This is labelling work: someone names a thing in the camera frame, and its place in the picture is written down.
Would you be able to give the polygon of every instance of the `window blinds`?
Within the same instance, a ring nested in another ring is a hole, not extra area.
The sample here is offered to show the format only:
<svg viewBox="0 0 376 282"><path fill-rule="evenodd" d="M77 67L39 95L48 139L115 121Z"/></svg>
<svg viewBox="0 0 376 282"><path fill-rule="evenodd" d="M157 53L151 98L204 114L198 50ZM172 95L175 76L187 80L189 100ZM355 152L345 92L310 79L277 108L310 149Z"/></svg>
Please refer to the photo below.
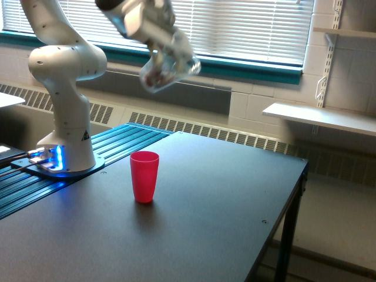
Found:
<svg viewBox="0 0 376 282"><path fill-rule="evenodd" d="M145 46L122 38L94 0L59 0L77 31L95 42ZM172 0L176 26L197 54L303 65L314 0ZM2 0L4 29L32 32L19 0Z"/></svg>

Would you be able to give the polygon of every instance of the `robotic arm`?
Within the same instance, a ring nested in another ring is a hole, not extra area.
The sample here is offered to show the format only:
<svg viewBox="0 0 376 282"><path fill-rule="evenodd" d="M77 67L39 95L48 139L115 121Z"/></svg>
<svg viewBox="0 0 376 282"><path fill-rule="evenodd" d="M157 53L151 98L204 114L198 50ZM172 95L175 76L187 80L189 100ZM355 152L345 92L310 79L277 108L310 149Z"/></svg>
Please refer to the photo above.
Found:
<svg viewBox="0 0 376 282"><path fill-rule="evenodd" d="M45 151L31 162L51 160L51 173L80 172L96 164L90 139L89 101L76 88L77 80L102 75L103 51L85 41L70 25L58 0L21 0L35 35L50 46L35 49L29 58L33 76L48 90L55 130L38 142Z"/></svg>
<svg viewBox="0 0 376 282"><path fill-rule="evenodd" d="M170 0L95 0L118 31L147 45L151 59L140 80L156 92L201 70L187 36L174 26Z"/></svg>
<svg viewBox="0 0 376 282"><path fill-rule="evenodd" d="M47 88L55 118L55 130L38 142L44 151L39 150L40 156L31 162L43 163L49 173L61 175L89 170L96 165L89 101L78 93L76 81L102 75L106 56L75 31L58 0L20 1L35 35L49 45L31 53L29 68ZM188 38L174 27L170 0L96 0L96 4L124 37L149 48L151 59L140 73L148 91L156 92L200 72Z"/></svg>

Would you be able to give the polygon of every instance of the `window sill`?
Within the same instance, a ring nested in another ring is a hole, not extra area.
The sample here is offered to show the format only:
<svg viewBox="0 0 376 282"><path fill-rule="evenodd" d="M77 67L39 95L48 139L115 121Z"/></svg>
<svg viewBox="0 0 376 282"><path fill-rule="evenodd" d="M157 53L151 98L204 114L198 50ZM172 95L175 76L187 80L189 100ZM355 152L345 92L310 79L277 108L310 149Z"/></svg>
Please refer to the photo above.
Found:
<svg viewBox="0 0 376 282"><path fill-rule="evenodd" d="M0 31L2 43L41 47L44 46L34 34ZM108 43L92 42L103 49L110 61L131 65L143 65L149 60L149 52L142 48L130 48ZM266 80L298 85L302 68L267 63L241 62L198 56L202 63L201 75L229 80Z"/></svg>

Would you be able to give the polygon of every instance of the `table leg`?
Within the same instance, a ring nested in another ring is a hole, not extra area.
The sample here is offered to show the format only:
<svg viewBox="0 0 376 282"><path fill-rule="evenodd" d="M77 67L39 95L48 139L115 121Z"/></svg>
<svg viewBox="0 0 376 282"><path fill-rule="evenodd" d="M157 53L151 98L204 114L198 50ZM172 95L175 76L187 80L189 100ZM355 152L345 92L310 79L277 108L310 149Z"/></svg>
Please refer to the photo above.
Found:
<svg viewBox="0 0 376 282"><path fill-rule="evenodd" d="M290 260L291 248L293 246L295 226L298 219L300 198L304 191L305 182L306 177L303 175L298 183L298 192L286 211L274 282L284 282L286 280L288 262Z"/></svg>

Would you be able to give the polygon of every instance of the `white shelf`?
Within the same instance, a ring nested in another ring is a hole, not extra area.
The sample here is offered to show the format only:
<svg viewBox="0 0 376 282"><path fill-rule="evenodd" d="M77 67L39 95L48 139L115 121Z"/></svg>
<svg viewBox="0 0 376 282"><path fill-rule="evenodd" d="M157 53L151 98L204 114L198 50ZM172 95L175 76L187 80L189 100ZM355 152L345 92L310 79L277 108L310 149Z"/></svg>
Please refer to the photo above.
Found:
<svg viewBox="0 0 376 282"><path fill-rule="evenodd" d="M25 103L20 97L8 95L0 92L0 108Z"/></svg>
<svg viewBox="0 0 376 282"><path fill-rule="evenodd" d="M375 38L376 32L367 31L351 31L349 29L331 29L331 28L313 28L316 32L325 32L332 35L340 35L346 37L358 37L358 38Z"/></svg>
<svg viewBox="0 0 376 282"><path fill-rule="evenodd" d="M312 106L274 103L263 114L296 122L376 136L376 117Z"/></svg>

